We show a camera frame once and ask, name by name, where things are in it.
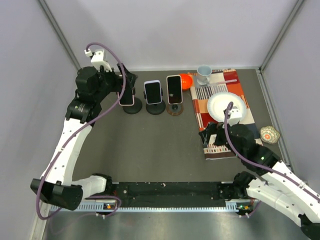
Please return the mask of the phone with pink case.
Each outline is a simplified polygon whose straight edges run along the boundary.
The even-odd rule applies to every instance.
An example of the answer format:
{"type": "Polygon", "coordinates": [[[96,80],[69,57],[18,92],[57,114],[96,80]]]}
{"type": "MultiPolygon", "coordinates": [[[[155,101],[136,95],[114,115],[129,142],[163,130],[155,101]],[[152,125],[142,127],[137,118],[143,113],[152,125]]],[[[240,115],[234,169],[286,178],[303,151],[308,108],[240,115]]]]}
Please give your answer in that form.
{"type": "Polygon", "coordinates": [[[125,107],[129,107],[129,106],[133,106],[135,103],[134,100],[134,95],[132,92],[132,89],[128,86],[125,87],[124,93],[122,95],[122,97],[120,98],[120,93],[121,92],[117,92],[117,97],[119,98],[119,105],[121,106],[125,106],[125,107]]]}

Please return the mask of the phone with lavender case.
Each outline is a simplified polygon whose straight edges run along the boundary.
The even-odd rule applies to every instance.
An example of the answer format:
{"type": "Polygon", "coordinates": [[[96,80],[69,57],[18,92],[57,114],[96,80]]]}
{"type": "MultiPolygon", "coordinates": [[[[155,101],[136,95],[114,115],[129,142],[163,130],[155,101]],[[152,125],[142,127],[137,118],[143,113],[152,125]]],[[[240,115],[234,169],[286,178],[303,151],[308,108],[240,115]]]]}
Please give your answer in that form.
{"type": "Polygon", "coordinates": [[[144,82],[144,97],[148,105],[160,104],[162,102],[162,88],[159,80],[144,82]]]}

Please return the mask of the black clamp phone stand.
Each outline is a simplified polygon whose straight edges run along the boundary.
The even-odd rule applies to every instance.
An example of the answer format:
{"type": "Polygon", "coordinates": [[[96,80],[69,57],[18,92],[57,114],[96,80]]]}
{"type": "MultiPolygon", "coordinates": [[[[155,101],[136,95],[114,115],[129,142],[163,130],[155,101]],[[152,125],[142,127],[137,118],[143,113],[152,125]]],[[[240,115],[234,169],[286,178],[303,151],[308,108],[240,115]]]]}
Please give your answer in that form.
{"type": "Polygon", "coordinates": [[[144,95],[144,99],[146,100],[146,110],[149,114],[151,115],[160,115],[161,113],[164,112],[164,110],[166,109],[166,103],[163,100],[163,89],[160,88],[160,98],[161,98],[161,102],[160,103],[153,103],[153,104],[149,104],[148,103],[148,97],[147,97],[147,92],[144,91],[143,92],[144,95]]]}

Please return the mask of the phone with white case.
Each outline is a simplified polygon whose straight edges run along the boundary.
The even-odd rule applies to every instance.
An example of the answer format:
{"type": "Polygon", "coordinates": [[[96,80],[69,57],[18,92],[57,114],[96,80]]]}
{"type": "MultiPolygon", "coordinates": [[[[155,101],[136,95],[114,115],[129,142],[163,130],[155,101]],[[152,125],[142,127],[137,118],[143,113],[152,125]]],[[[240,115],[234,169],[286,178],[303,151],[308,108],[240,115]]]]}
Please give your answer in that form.
{"type": "Polygon", "coordinates": [[[167,97],[170,105],[181,104],[183,102],[182,77],[180,75],[170,75],[166,78],[167,97]]]}

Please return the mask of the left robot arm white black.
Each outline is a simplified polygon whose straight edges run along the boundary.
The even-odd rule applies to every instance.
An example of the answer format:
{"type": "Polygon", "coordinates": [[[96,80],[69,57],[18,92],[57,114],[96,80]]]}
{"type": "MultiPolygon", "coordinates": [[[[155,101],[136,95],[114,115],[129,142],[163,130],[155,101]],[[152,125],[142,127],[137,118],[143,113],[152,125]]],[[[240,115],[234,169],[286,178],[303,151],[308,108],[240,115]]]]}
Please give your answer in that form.
{"type": "Polygon", "coordinates": [[[135,93],[137,75],[123,65],[117,67],[120,74],[103,66],[86,66],[78,70],[75,97],[67,107],[54,155],[41,178],[34,178],[30,184],[40,201],[73,211],[83,199],[93,195],[106,199],[113,194],[110,176],[94,173],[74,181],[73,172],[82,145],[102,111],[101,102],[110,93],[135,93]]]}

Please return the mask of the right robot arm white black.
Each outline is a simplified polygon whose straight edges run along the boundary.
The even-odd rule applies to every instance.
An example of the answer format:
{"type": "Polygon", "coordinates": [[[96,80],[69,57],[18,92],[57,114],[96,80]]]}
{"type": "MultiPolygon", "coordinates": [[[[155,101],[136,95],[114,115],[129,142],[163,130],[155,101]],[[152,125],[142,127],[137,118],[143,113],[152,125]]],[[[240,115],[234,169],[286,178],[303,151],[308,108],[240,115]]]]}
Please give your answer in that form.
{"type": "Polygon", "coordinates": [[[233,192],[239,198],[254,198],[291,219],[311,240],[320,238],[320,195],[297,177],[268,147],[258,144],[246,125],[224,129],[222,123],[210,122],[199,132],[204,146],[227,147],[247,172],[237,174],[233,192]]]}

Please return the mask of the wooden base phone stand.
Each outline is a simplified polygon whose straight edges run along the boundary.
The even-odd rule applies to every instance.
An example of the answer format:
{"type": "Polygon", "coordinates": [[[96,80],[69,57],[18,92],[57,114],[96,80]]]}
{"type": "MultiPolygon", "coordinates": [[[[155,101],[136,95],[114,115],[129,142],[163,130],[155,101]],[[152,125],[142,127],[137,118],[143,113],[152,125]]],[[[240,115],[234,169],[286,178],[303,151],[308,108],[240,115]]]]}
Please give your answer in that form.
{"type": "Polygon", "coordinates": [[[181,103],[177,104],[168,104],[166,107],[166,111],[171,116],[178,116],[180,115],[184,110],[184,107],[181,103]]]}

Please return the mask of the white plate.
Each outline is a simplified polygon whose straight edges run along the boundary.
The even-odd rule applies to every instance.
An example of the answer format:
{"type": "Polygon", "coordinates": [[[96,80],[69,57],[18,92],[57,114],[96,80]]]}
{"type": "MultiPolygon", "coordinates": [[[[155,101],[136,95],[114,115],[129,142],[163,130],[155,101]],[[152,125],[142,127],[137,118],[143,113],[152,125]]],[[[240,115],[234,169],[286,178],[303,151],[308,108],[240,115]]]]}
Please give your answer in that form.
{"type": "Polygon", "coordinates": [[[218,92],[213,94],[207,102],[207,110],[209,115],[218,123],[223,123],[225,119],[225,110],[229,103],[232,107],[238,107],[242,111],[242,121],[247,114],[245,102],[236,94],[231,92],[218,92]]]}

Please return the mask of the patchwork placemat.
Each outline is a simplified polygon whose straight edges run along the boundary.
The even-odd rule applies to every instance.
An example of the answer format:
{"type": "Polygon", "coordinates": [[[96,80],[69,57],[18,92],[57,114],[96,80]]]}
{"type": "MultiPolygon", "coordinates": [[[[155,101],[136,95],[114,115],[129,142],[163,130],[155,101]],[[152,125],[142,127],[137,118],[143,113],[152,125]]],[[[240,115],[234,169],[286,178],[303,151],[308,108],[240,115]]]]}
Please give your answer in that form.
{"type": "Polygon", "coordinates": [[[240,123],[246,125],[248,129],[253,132],[254,139],[258,144],[262,144],[262,140],[260,139],[260,132],[255,124],[250,106],[246,100],[242,85],[238,77],[238,73],[235,69],[213,70],[212,74],[210,75],[210,84],[223,81],[226,82],[224,84],[218,84],[215,86],[199,86],[197,74],[189,72],[188,75],[193,80],[192,86],[190,87],[190,93],[195,117],[200,131],[203,131],[209,123],[218,123],[210,116],[208,112],[207,103],[209,98],[216,93],[230,92],[239,96],[246,106],[246,115],[244,119],[240,121],[240,123]],[[230,80],[236,80],[236,82],[228,83],[227,81],[230,80]]]}

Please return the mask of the small patterned bowl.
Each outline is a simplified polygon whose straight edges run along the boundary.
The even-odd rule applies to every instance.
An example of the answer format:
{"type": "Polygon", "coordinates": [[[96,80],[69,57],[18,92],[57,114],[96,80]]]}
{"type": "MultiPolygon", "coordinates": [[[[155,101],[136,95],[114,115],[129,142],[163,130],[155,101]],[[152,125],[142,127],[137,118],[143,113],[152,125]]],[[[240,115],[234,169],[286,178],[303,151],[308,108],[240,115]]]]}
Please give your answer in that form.
{"type": "Polygon", "coordinates": [[[260,133],[260,139],[264,143],[268,143],[272,145],[276,144],[281,137],[280,132],[270,125],[262,127],[259,133],[260,133]]]}

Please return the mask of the orange bowl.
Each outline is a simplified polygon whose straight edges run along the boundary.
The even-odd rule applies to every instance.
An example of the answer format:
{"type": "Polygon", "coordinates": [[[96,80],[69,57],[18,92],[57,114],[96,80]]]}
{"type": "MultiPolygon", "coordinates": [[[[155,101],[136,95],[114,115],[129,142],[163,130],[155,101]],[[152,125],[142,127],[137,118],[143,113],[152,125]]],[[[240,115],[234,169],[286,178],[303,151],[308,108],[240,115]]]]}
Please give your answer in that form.
{"type": "Polygon", "coordinates": [[[180,73],[181,77],[181,86],[183,91],[187,91],[193,85],[193,78],[190,74],[180,73]]]}

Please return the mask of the light blue cup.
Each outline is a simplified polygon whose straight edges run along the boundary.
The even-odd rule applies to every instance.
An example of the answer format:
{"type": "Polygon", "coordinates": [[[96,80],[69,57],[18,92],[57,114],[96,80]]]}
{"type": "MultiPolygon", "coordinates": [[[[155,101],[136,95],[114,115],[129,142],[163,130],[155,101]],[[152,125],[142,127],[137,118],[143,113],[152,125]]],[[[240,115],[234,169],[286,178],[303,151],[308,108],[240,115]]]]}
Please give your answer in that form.
{"type": "Polygon", "coordinates": [[[210,83],[210,75],[212,69],[208,65],[200,65],[197,68],[197,82],[199,85],[207,85],[210,83]]]}

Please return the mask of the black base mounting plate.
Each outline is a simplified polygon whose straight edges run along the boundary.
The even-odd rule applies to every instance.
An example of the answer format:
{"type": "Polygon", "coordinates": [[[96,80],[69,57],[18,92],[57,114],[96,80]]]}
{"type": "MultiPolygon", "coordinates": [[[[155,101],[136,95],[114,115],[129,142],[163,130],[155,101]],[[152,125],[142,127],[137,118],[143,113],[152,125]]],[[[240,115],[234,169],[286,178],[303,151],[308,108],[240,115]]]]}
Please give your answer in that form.
{"type": "Polygon", "coordinates": [[[232,183],[198,182],[119,182],[109,185],[106,193],[89,199],[118,197],[123,208],[201,208],[224,207],[226,201],[252,202],[238,195],[232,183]]]}

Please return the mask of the pink handled knife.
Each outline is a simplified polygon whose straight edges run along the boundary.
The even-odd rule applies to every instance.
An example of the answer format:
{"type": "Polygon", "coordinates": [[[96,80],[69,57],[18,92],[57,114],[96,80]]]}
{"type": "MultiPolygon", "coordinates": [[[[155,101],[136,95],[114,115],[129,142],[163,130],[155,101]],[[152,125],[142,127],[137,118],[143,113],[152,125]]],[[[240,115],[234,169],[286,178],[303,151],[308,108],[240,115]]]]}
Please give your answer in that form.
{"type": "Polygon", "coordinates": [[[225,80],[225,81],[210,83],[210,85],[221,85],[221,84],[236,83],[237,81],[238,81],[237,79],[231,79],[231,80],[225,80]]]}

